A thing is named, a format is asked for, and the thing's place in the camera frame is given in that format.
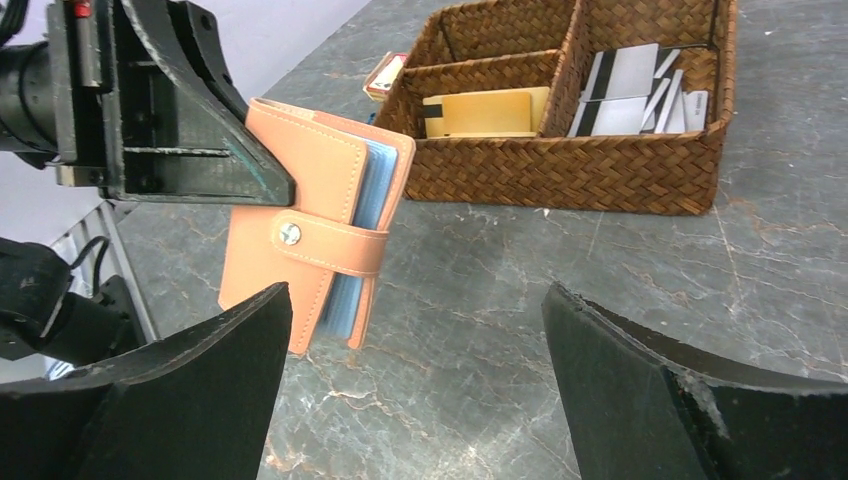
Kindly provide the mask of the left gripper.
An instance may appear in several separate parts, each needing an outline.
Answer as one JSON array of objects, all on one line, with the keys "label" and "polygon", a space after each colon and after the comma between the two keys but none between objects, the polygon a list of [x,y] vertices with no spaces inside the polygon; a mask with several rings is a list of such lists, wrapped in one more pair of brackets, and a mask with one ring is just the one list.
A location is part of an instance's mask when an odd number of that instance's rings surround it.
[{"label": "left gripper", "polygon": [[54,1],[47,25],[59,185],[139,202],[293,203],[295,180],[245,125],[211,11]]}]

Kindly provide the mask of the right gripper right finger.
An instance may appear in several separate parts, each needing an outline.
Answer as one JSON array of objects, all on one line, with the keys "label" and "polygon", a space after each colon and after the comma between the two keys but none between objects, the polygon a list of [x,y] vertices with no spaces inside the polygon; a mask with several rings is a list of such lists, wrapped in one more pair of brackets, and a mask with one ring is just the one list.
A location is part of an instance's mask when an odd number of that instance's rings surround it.
[{"label": "right gripper right finger", "polygon": [[585,479],[843,479],[847,387],[684,344],[560,283],[542,305]]}]

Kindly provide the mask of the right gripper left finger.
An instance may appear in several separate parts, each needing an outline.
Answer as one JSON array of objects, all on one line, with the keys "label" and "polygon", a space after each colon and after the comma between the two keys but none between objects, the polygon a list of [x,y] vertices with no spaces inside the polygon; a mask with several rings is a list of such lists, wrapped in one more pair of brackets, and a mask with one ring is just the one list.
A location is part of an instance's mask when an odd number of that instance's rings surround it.
[{"label": "right gripper left finger", "polygon": [[286,283],[57,380],[1,388],[5,479],[253,479],[287,355]]}]

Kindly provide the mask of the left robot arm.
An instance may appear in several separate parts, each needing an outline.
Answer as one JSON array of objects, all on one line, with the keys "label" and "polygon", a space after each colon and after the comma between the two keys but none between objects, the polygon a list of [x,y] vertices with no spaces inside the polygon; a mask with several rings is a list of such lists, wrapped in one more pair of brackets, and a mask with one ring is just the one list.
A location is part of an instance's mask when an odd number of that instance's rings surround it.
[{"label": "left robot arm", "polygon": [[86,365],[156,335],[114,201],[290,206],[246,128],[215,16],[189,1],[1,5],[1,355]]}]

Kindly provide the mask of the silver cards pile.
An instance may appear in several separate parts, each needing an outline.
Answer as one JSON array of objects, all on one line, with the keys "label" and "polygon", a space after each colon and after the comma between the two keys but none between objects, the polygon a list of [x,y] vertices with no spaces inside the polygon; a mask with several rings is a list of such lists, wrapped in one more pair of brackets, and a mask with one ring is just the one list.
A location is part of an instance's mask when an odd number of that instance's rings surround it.
[{"label": "silver cards pile", "polygon": [[709,93],[686,91],[682,50],[642,44],[594,54],[570,137],[681,134],[706,126]]}]

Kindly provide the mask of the gold cards pile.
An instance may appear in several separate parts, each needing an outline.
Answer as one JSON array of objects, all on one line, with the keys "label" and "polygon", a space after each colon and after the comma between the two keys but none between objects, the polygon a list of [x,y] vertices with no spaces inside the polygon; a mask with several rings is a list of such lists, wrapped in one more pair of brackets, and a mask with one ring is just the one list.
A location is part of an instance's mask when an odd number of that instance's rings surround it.
[{"label": "gold cards pile", "polygon": [[426,97],[426,137],[534,137],[549,93],[549,87],[540,86]]}]

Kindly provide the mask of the brown wicker basket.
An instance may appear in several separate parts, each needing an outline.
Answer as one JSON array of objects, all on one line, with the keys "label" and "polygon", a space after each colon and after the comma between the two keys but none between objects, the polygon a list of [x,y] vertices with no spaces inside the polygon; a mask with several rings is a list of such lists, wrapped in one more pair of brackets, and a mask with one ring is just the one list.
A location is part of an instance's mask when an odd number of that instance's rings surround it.
[{"label": "brown wicker basket", "polygon": [[[376,114],[417,144],[409,199],[660,215],[713,204],[735,96],[733,1],[477,1],[429,16]],[[596,52],[656,42],[680,50],[685,86],[708,93],[705,127],[570,137]],[[426,98],[549,88],[524,138],[428,138]]]}]

